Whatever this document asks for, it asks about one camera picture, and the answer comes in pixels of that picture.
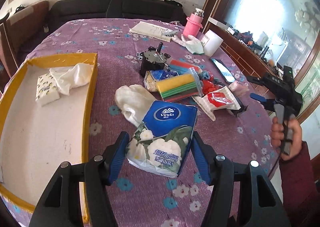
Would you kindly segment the right forearm maroon sleeve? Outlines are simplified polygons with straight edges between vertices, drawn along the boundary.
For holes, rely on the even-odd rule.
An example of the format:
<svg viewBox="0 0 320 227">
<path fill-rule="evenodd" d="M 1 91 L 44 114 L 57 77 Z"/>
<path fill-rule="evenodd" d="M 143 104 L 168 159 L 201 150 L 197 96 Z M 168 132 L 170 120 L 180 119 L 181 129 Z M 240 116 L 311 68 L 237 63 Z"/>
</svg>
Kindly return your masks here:
<svg viewBox="0 0 320 227">
<path fill-rule="evenodd" d="M 313 179 L 308 145 L 294 158 L 279 162 L 283 206 L 291 226 L 319 226 L 319 192 Z"/>
</svg>

